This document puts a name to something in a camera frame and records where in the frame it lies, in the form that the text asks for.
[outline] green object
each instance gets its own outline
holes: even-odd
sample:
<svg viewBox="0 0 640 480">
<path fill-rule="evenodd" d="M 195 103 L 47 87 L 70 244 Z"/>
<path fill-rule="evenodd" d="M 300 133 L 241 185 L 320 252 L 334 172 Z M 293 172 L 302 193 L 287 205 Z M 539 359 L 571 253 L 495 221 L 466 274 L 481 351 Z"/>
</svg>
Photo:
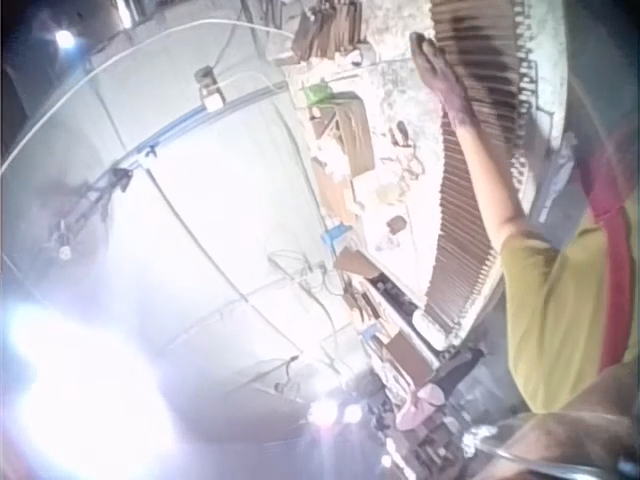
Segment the green object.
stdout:
<svg viewBox="0 0 640 480">
<path fill-rule="evenodd" d="M 313 107 L 331 98 L 333 90 L 325 81 L 310 85 L 304 89 L 304 98 L 307 100 L 307 107 Z"/>
</svg>

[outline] pink object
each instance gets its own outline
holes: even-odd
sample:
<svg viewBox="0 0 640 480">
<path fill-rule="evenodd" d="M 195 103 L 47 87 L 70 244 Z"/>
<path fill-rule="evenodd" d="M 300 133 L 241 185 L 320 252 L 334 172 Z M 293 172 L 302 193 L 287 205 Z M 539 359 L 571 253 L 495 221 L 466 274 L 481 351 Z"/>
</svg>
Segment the pink object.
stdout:
<svg viewBox="0 0 640 480">
<path fill-rule="evenodd" d="M 444 405 L 444 393 L 437 385 L 428 383 L 409 398 L 407 403 L 396 415 L 396 428 L 401 432 L 413 430 L 436 409 Z"/>
</svg>

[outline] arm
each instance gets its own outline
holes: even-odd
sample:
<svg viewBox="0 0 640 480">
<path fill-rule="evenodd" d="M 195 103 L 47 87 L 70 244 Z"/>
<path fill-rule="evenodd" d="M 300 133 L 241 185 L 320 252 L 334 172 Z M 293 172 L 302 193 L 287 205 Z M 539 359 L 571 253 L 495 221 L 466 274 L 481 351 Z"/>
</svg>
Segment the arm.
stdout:
<svg viewBox="0 0 640 480">
<path fill-rule="evenodd" d="M 411 55 L 424 84 L 439 97 L 462 147 L 480 215 L 491 245 L 500 251 L 514 234 L 527 232 L 527 222 L 503 155 L 491 151 L 475 120 L 464 89 L 431 40 L 411 34 Z"/>
</svg>

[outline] stack of wood pieces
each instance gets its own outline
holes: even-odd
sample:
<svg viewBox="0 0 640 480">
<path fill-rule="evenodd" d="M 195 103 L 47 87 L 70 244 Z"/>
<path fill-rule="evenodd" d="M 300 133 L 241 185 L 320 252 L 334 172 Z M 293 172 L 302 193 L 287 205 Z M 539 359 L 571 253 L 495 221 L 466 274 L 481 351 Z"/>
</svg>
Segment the stack of wood pieces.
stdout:
<svg viewBox="0 0 640 480">
<path fill-rule="evenodd" d="M 361 42 L 362 4 L 359 1 L 319 0 L 303 12 L 291 50 L 299 62 L 310 58 L 333 59 Z"/>
<path fill-rule="evenodd" d="M 535 84 L 525 73 L 526 16 L 520 0 L 433 0 L 435 40 L 465 84 L 473 109 L 496 149 L 511 159 L 520 188 L 527 172 L 518 152 Z M 442 122 L 444 176 L 436 263 L 425 313 L 447 334 L 479 301 L 496 252 L 485 232 L 469 171 L 446 116 Z"/>
</svg>

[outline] bright light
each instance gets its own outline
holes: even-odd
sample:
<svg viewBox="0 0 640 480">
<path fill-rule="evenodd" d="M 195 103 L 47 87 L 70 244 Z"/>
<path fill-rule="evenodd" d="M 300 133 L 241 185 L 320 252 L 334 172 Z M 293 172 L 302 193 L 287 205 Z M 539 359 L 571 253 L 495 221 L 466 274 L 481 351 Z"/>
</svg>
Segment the bright light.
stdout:
<svg viewBox="0 0 640 480">
<path fill-rule="evenodd" d="M 344 423 L 358 423 L 362 420 L 362 407 L 357 404 L 349 405 L 344 409 L 342 421 Z"/>
<path fill-rule="evenodd" d="M 382 463 L 382 466 L 384 468 L 391 468 L 391 465 L 393 465 L 393 459 L 391 458 L 391 455 L 383 455 L 380 462 Z"/>
<path fill-rule="evenodd" d="M 396 447 L 396 442 L 393 441 L 393 438 L 387 438 L 386 446 L 387 446 L 387 451 L 392 455 L 398 451 Z"/>
<path fill-rule="evenodd" d="M 82 478 L 130 478 L 174 441 L 155 372 L 113 332 L 25 308 L 10 325 L 36 370 L 18 407 L 29 440 Z"/>
<path fill-rule="evenodd" d="M 311 404 L 309 421 L 320 427 L 330 427 L 338 418 L 338 404 L 333 400 L 323 399 Z"/>
<path fill-rule="evenodd" d="M 118 8 L 118 15 L 120 15 L 120 22 L 122 22 L 123 28 L 131 28 L 133 25 L 131 12 L 125 5 L 124 0 L 116 0 L 116 6 Z"/>
<path fill-rule="evenodd" d="M 58 46 L 63 50 L 73 48 L 76 44 L 76 39 L 73 34 L 68 30 L 58 30 L 56 32 L 56 42 L 58 42 Z"/>
<path fill-rule="evenodd" d="M 336 374 L 320 375 L 315 381 L 316 392 L 325 395 L 341 385 L 341 379 Z"/>
</svg>

